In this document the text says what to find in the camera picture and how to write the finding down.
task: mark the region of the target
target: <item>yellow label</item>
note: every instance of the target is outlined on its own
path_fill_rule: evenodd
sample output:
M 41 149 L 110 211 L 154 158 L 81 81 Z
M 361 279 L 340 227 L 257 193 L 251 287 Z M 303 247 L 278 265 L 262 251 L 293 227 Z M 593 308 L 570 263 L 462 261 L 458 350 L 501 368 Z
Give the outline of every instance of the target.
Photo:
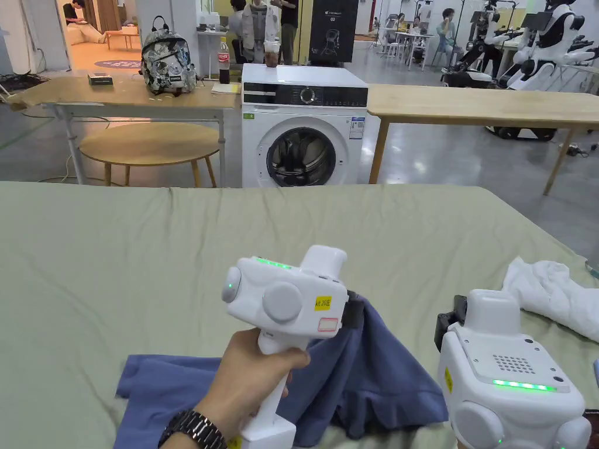
M 231 438 L 227 441 L 226 446 L 229 449 L 241 449 L 241 444 L 243 443 L 243 438 L 240 436 L 236 436 L 235 438 Z
M 453 380 L 451 379 L 451 373 L 449 372 L 449 368 L 445 368 L 445 383 L 447 384 L 449 394 L 451 394 L 453 390 Z
M 314 304 L 314 312 L 331 310 L 331 296 L 317 296 Z

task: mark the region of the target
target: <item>small box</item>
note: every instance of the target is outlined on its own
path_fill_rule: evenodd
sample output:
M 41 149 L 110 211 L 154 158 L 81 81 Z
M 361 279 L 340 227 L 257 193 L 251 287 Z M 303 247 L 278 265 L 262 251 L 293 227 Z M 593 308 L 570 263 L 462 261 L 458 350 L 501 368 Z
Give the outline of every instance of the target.
M 112 77 L 103 72 L 87 74 L 87 79 L 89 80 L 90 86 L 112 86 L 113 85 Z

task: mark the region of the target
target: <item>concrete floor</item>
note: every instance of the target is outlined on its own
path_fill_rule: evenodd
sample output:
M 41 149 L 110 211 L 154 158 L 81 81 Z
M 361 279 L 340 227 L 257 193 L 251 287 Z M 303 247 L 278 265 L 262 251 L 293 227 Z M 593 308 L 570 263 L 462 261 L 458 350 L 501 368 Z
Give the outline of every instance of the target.
M 439 73 L 429 68 L 422 72 L 418 67 L 408 72 L 400 64 L 382 60 L 368 45 L 356 43 L 354 60 L 347 65 L 366 82 L 439 85 Z M 27 113 L 47 115 L 44 110 Z M 239 187 L 241 117 L 239 113 L 230 113 L 225 118 L 229 184 Z M 76 123 L 75 132 L 81 138 L 105 127 L 105 123 Z M 368 182 L 378 127 L 377 118 L 367 118 L 360 183 Z M 577 253 L 599 261 L 599 151 L 586 159 L 567 157 L 550 196 L 542 195 L 563 137 L 560 133 L 549 143 L 503 141 L 477 126 L 392 125 L 379 182 L 484 187 Z M 580 135 L 575 140 L 588 149 L 596 139 L 599 139 L 597 133 Z M 56 181 L 59 181 L 66 173 L 68 156 L 65 131 L 59 122 L 23 117 L 0 105 L 0 180 L 37 181 L 58 177 Z M 219 183 L 218 156 L 213 156 L 211 161 Z M 87 159 L 84 163 L 88 176 L 103 178 L 101 164 Z M 69 172 L 74 175 L 71 162 Z M 200 163 L 200 173 L 202 184 L 208 186 L 203 163 Z M 123 180 L 124 170 L 116 168 L 113 181 L 122 183 Z M 193 176 L 189 165 L 133 168 L 131 184 L 192 187 Z

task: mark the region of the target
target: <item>table leg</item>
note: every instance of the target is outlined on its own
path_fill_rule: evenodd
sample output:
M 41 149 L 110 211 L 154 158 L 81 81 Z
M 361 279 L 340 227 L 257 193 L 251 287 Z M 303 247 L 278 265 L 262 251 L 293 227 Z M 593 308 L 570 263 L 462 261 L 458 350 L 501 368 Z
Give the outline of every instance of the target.
M 53 109 L 56 117 L 59 120 L 63 120 L 65 122 L 66 138 L 69 142 L 69 150 L 71 150 L 73 165 L 75 166 L 75 174 L 77 175 L 77 182 L 79 184 L 87 184 L 87 176 L 85 174 L 85 169 L 83 168 L 81 151 L 79 150 L 79 147 L 75 145 L 75 139 L 77 139 L 77 136 L 73 134 L 71 127 L 71 118 L 67 114 L 65 114 L 62 108 L 54 107 Z
M 414 57 L 414 39 L 412 39 L 412 42 L 410 43 L 410 54 L 408 55 L 409 60 L 408 60 L 408 70 L 410 70 L 412 68 L 412 58 Z
M 374 148 L 373 166 L 370 169 L 369 184 L 376 184 L 379 179 L 380 163 L 383 161 L 383 153 L 385 152 L 385 144 L 387 142 L 387 134 L 389 133 L 389 121 L 380 120 L 379 136 L 376 139 Z
M 424 48 L 422 49 L 422 68 L 420 69 L 422 72 L 424 72 L 424 61 L 426 59 L 426 53 L 428 51 L 428 39 L 424 39 L 422 41 L 422 45 L 424 46 Z
M 551 191 L 551 187 L 553 186 L 555 177 L 558 175 L 559 167 L 561 167 L 562 163 L 564 162 L 565 155 L 568 152 L 570 142 L 572 142 L 572 137 L 574 137 L 575 132 L 576 132 L 576 128 L 572 128 L 568 131 L 568 135 L 566 136 L 564 143 L 562 144 L 561 151 L 559 152 L 558 160 L 555 162 L 553 171 L 549 175 L 549 179 L 547 180 L 547 185 L 545 186 L 545 190 L 543 191 L 543 195 L 545 195 L 545 196 L 547 196 L 549 194 L 549 192 Z
M 219 161 L 220 161 L 220 186 L 226 187 L 226 171 L 225 171 L 225 114 L 219 114 Z

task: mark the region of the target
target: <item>patterned backpack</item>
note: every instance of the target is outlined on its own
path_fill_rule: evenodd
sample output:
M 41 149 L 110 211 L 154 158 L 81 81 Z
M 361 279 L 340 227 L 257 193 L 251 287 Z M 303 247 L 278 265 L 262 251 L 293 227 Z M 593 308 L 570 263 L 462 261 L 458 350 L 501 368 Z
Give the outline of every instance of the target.
M 156 29 L 156 19 L 164 25 Z M 148 34 L 141 49 L 141 70 L 144 80 L 153 94 L 172 92 L 175 96 L 191 92 L 196 85 L 195 67 L 189 57 L 187 41 L 179 34 L 171 32 L 162 16 L 152 22 L 152 32 Z

